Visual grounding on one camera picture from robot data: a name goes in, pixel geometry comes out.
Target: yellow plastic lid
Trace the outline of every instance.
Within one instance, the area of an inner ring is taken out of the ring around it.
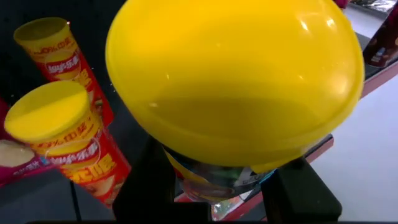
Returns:
[[[17,41],[35,41],[40,39],[51,39],[59,41],[59,37],[53,37],[54,34],[63,29],[69,29],[67,21],[59,17],[46,17],[30,21],[14,31],[14,39]]]
[[[73,126],[89,109],[88,94],[79,83],[52,82],[18,100],[8,111],[4,127],[21,141],[41,141]]]
[[[333,1],[130,0],[106,65],[153,137],[222,166],[277,167],[352,112],[359,42]]]

